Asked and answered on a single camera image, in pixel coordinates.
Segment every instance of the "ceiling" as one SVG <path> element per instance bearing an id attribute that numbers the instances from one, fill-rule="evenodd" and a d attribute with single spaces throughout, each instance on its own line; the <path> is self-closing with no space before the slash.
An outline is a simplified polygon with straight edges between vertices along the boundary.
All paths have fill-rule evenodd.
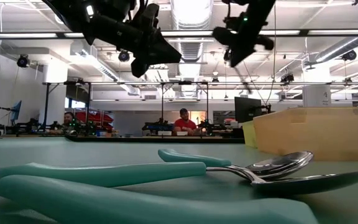
<path id="1" fill-rule="evenodd" d="M 158 15 L 159 26 L 162 30 L 172 30 L 172 12 L 169 0 L 149 1 L 160 4 L 161 11 Z M 268 26 L 264 29 L 355 29 L 358 28 L 358 5 L 351 6 L 352 1 L 277 1 L 275 10 L 272 10 L 268 17 Z M 236 16 L 244 11 L 245 7 L 232 4 L 231 15 Z M 215 1 L 213 16 L 210 28 L 224 26 L 223 18 L 227 14 L 227 6 L 220 1 Z M 0 1 L 0 31 L 3 32 L 58 32 L 69 31 L 63 24 L 55 20 L 55 14 L 40 0 L 5 0 Z M 239 64 L 238 69 L 242 76 L 249 75 L 258 82 L 271 80 L 272 74 L 276 77 L 283 75 L 279 73 L 284 66 L 293 62 L 294 58 L 301 57 L 307 53 L 321 52 L 333 44 L 342 40 L 343 37 L 280 37 L 275 39 L 276 55 L 265 51 L 258 46 L 255 54 Z M 64 57 L 67 48 L 70 48 L 72 40 L 7 40 L 3 46 L 11 47 L 47 47 L 61 54 Z M 127 76 L 131 71 L 131 62 L 120 62 L 118 53 L 111 44 L 96 40 L 94 46 L 99 50 L 98 57 L 104 60 L 112 69 Z M 224 46 L 215 42 L 208 42 L 204 45 L 200 76 L 205 80 L 211 80 L 213 72 L 218 72 L 220 80 L 225 77 L 230 82 L 238 82 L 240 78 L 237 73 L 223 62 Z M 69 76 L 82 77 L 89 80 L 102 81 L 102 74 L 94 67 L 86 63 L 72 61 Z M 345 71 L 347 75 L 358 72 L 358 57 L 352 62 L 347 62 L 344 69 L 344 62 L 337 60 L 331 65 L 331 76 L 334 79 L 343 79 Z M 168 77 L 172 80 L 179 76 L 178 65 L 168 65 Z M 301 67 L 291 70 L 296 80 L 301 80 Z"/>

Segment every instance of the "black monitor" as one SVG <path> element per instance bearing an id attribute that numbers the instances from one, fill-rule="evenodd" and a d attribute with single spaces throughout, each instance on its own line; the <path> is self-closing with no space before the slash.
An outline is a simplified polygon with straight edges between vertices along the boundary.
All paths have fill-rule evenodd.
<path id="1" fill-rule="evenodd" d="M 252 121 L 254 117 L 262 115 L 262 102 L 257 99 L 234 97 L 236 121 L 243 123 Z"/>

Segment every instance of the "table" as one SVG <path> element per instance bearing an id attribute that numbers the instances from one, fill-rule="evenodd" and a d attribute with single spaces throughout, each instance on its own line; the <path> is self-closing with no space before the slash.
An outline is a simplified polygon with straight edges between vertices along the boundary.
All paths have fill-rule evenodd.
<path id="1" fill-rule="evenodd" d="M 0 167 L 38 162 L 51 166 L 95 166 L 162 162 L 158 149 L 230 159 L 246 166 L 268 159 L 243 144 L 162 144 L 128 142 L 71 142 L 65 138 L 0 139 Z M 292 176 L 330 174 L 358 170 L 358 162 L 313 162 Z M 240 177 L 226 173 L 208 173 L 202 177 L 119 187 L 122 190 L 166 197 L 230 202 L 264 198 Z M 331 192 L 289 197 L 307 203 L 320 223 L 358 223 L 358 184 Z M 0 197 L 0 223 L 40 223 L 55 221 L 33 210 Z"/>

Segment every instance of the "metal spoon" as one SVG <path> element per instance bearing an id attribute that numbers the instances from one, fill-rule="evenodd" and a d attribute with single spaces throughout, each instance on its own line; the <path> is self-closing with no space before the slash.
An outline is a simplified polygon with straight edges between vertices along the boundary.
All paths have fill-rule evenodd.
<path id="1" fill-rule="evenodd" d="M 173 149 L 160 149 L 158 155 L 165 162 L 204 162 L 207 167 L 222 167 L 225 171 L 234 172 L 250 170 L 257 177 L 267 179 L 278 179 L 290 175 L 313 159 L 312 152 L 294 152 L 284 156 L 267 159 L 262 162 L 251 164 L 247 167 L 232 165 L 229 160 L 208 156 L 190 155 L 176 152 Z"/>
<path id="2" fill-rule="evenodd" d="M 158 154 L 165 160 L 166 155 L 173 154 L 172 151 L 159 150 Z M 296 195 L 296 194 L 313 194 L 325 192 L 329 190 L 340 189 L 358 183 L 358 171 L 343 174 L 326 174 L 315 175 L 309 177 L 295 177 L 276 181 L 266 181 L 260 178 L 247 168 L 236 169 L 238 167 L 210 167 L 207 165 L 207 171 L 228 171 L 235 173 L 249 181 L 251 186 L 256 190 L 266 192 L 268 194 Z"/>

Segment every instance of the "red shirt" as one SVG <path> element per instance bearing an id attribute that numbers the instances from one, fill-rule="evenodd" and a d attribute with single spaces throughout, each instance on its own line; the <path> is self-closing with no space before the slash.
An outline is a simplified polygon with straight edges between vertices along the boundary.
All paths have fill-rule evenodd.
<path id="1" fill-rule="evenodd" d="M 197 128 L 197 125 L 192 122 L 191 120 L 188 120 L 188 122 L 186 122 L 184 119 L 177 119 L 175 121 L 175 127 L 180 127 L 180 128 L 190 128 L 192 130 Z"/>

